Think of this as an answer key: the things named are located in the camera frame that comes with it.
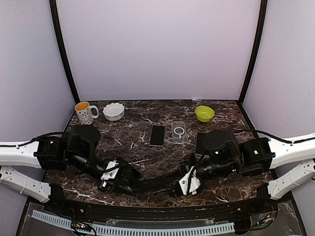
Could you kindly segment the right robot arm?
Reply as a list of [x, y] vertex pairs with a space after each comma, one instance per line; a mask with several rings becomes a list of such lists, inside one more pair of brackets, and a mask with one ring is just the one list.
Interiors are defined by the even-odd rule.
[[237, 131], [213, 130], [197, 136], [203, 147], [201, 157], [195, 154], [184, 158], [180, 175], [168, 185], [171, 196], [195, 195], [202, 190], [203, 181], [240, 173], [253, 177], [279, 166], [298, 162], [298, 165], [276, 180], [258, 187], [257, 198], [251, 203], [255, 213], [262, 213], [271, 200], [278, 200], [315, 175], [314, 133], [282, 139], [266, 132], [263, 138], [238, 143]]

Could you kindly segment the black phone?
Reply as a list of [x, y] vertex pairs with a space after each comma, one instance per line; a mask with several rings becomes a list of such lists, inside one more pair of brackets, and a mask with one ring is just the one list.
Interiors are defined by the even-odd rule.
[[153, 190], [165, 189], [172, 197], [181, 196], [182, 190], [179, 184], [181, 177], [155, 177], [134, 184], [132, 192], [134, 194], [146, 193]]

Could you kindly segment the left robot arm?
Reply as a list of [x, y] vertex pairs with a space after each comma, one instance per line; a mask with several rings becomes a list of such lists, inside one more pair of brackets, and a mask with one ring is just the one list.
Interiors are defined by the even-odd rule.
[[76, 125], [69, 132], [51, 132], [25, 143], [4, 142], [0, 145], [0, 182], [41, 203], [50, 202], [58, 214], [69, 211], [69, 202], [63, 199], [63, 189], [57, 184], [28, 177], [16, 171], [14, 166], [60, 171], [74, 166], [99, 180], [100, 190], [133, 195], [124, 187], [137, 183], [141, 174], [119, 157], [97, 159], [95, 151], [100, 138], [97, 128]]

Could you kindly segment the clear magsafe phone case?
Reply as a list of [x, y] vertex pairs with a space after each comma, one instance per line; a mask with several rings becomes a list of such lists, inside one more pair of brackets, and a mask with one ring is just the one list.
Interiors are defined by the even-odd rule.
[[172, 138], [176, 143], [188, 142], [188, 135], [186, 125], [184, 121], [173, 121], [171, 122], [172, 127]]

